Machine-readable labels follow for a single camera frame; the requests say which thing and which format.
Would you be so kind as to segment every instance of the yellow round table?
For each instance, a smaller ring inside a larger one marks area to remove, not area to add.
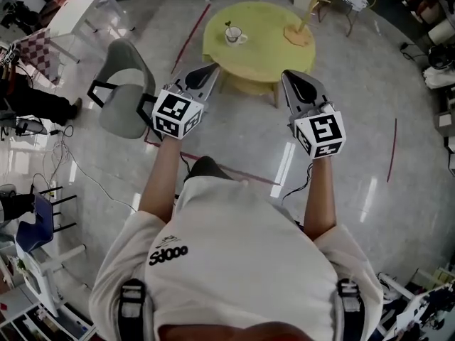
[[[226,22],[248,36],[246,43],[230,47],[225,42]],[[229,6],[214,15],[204,31],[203,58],[222,68],[226,81],[248,94],[274,93],[278,107],[278,83],[284,70],[309,73],[316,58],[314,38],[305,27],[310,43],[294,45],[284,37],[284,28],[301,19],[292,11],[261,1],[246,1]]]

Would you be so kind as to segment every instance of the white marker cube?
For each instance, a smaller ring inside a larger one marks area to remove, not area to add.
[[[294,136],[311,159],[340,153],[346,141],[340,112],[304,117],[294,122]]]
[[[200,123],[204,105],[179,94],[161,90],[151,113],[155,130],[177,139]]]

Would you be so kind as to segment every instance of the red and white checkered fabric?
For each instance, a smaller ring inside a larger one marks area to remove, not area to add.
[[[54,84],[58,83],[58,53],[49,51],[50,33],[44,28],[17,40],[21,59],[25,64],[34,66],[44,77]]]

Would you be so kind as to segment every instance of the white cup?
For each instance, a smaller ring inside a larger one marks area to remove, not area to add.
[[[248,40],[248,37],[245,34],[242,34],[242,30],[237,26],[231,26],[225,30],[225,40],[230,47],[237,47],[238,45],[245,43]]]

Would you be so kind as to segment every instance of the blue chair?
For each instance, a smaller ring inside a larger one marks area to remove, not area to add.
[[[73,227],[76,223],[68,224],[66,226],[54,228],[54,216],[59,215],[61,212],[54,212],[53,207],[59,203],[63,203],[73,198],[76,195],[63,198],[62,200],[51,202],[44,198],[43,194],[59,190],[63,187],[51,188],[43,192],[35,194],[35,223],[29,224],[28,222],[21,221],[17,230],[16,242],[27,253],[37,249],[54,238],[54,233]]]

